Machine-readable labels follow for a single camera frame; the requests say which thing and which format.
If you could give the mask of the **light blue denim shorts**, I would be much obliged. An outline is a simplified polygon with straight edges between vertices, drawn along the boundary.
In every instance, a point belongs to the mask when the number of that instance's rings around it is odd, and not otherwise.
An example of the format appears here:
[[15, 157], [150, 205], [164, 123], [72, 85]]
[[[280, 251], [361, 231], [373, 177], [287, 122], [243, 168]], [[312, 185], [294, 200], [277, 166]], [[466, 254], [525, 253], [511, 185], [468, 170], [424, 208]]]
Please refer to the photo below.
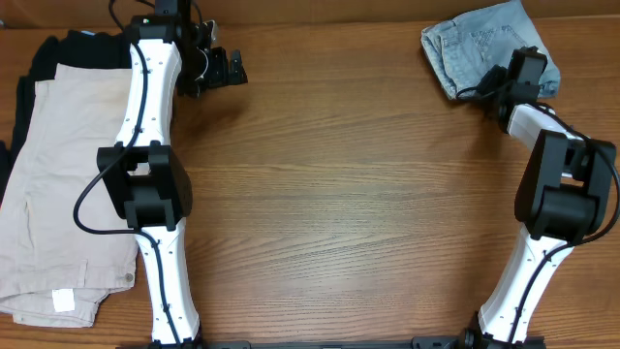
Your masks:
[[421, 46], [449, 99], [477, 85], [495, 65], [507, 67], [512, 52], [535, 47], [544, 55], [534, 23], [519, 1], [509, 1], [459, 15], [424, 28]]

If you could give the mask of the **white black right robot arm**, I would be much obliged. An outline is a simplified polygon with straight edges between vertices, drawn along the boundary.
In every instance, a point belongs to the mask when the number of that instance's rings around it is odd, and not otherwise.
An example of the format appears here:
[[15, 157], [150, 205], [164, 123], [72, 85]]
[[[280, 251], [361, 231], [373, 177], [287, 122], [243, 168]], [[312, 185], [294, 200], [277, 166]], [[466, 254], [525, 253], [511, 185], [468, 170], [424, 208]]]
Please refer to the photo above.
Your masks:
[[527, 331], [553, 274], [576, 247], [603, 237], [619, 219], [605, 218], [609, 193], [619, 189], [616, 147], [576, 131], [539, 102], [546, 65], [537, 48], [519, 48], [508, 67], [494, 66], [477, 88], [496, 106], [502, 130], [531, 154], [514, 200], [515, 247], [458, 348], [542, 348], [543, 339]]

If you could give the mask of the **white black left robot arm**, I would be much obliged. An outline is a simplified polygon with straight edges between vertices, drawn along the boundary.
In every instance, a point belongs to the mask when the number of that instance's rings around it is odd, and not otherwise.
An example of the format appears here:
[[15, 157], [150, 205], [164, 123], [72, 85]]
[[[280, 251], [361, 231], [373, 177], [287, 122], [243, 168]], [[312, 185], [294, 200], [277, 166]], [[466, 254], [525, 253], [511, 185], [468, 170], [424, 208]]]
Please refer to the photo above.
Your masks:
[[193, 1], [156, 0], [152, 13], [134, 16], [124, 33], [132, 77], [125, 117], [114, 144], [97, 151], [103, 182], [123, 234], [136, 238], [152, 306], [152, 348], [202, 348], [201, 319], [192, 300], [185, 258], [186, 219], [192, 210], [189, 175], [171, 147], [175, 95], [248, 81], [241, 54], [216, 46], [214, 21], [192, 17]]

